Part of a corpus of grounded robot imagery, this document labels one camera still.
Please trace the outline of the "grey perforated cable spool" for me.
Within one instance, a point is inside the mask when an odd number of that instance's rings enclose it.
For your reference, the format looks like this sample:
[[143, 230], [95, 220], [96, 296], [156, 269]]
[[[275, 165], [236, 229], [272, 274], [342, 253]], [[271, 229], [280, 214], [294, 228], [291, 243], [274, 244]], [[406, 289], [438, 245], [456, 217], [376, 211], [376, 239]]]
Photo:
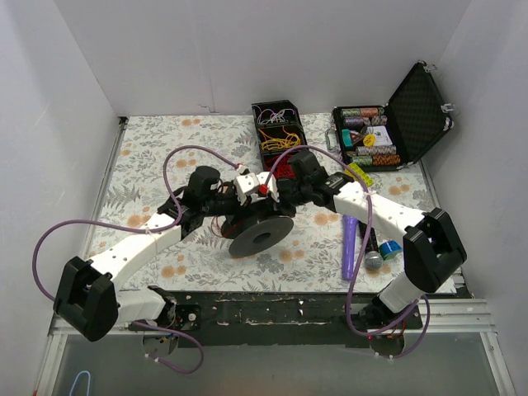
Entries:
[[243, 258], [263, 252], [282, 241], [294, 227], [291, 217], [271, 212], [264, 220], [244, 231], [223, 231], [223, 238], [231, 240], [229, 254], [233, 258]]

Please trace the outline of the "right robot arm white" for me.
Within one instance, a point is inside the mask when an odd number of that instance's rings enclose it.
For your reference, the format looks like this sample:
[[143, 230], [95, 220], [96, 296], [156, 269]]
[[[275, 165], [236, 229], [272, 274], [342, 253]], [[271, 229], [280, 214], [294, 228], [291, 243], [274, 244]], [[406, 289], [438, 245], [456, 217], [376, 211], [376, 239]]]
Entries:
[[378, 295], [374, 320], [383, 328], [395, 326], [403, 310], [424, 294], [436, 292], [467, 260], [449, 214], [409, 208], [370, 191], [352, 172], [328, 174], [311, 146], [303, 146], [288, 160], [295, 179], [287, 183], [268, 176], [261, 191], [283, 205], [313, 203], [348, 215], [392, 238], [403, 248], [403, 274]]

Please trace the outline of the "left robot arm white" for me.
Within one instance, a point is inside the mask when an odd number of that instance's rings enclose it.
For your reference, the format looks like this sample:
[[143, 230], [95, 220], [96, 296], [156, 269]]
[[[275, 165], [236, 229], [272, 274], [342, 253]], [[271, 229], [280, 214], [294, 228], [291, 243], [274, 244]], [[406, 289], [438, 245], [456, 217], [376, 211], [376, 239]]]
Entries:
[[156, 329], [174, 328], [177, 302], [158, 286], [125, 291], [127, 280], [161, 251], [198, 229], [206, 217], [236, 215], [268, 198], [278, 199], [276, 179], [243, 167], [223, 183], [219, 171], [199, 166], [186, 186], [174, 192], [145, 224], [115, 246], [64, 267], [54, 311], [88, 341], [103, 338], [117, 323], [149, 321]]

